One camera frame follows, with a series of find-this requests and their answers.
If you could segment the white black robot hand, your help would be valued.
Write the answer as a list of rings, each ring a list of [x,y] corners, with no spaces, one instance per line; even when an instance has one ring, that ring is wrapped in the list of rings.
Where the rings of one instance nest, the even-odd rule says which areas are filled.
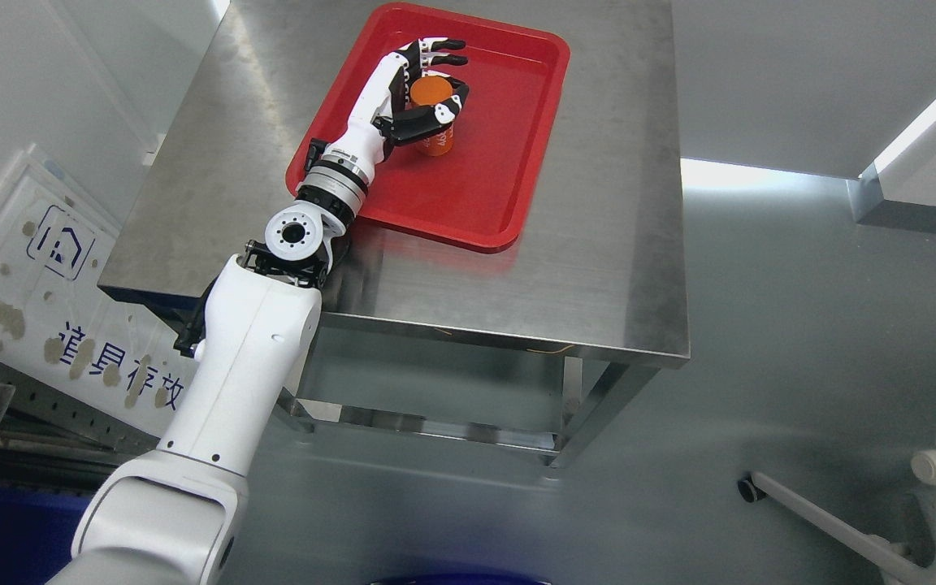
[[[375,167],[395,147],[438,136],[453,126],[470,93],[467,83],[437,71],[441,64],[460,67],[469,62],[461,52],[466,42],[450,37],[416,38],[384,55],[354,101],[345,131],[323,149],[336,163],[350,163],[364,183],[375,178]],[[442,80],[452,96],[435,105],[411,105],[410,89],[420,80]]]

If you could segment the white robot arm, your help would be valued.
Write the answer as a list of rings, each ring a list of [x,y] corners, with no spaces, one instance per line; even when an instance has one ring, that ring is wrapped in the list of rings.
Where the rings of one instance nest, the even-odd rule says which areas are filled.
[[[231,256],[205,303],[198,367],[156,448],[97,490],[53,584],[215,584],[248,508],[248,473],[276,399],[319,329],[332,240],[375,166],[338,151],[307,167],[290,207]]]

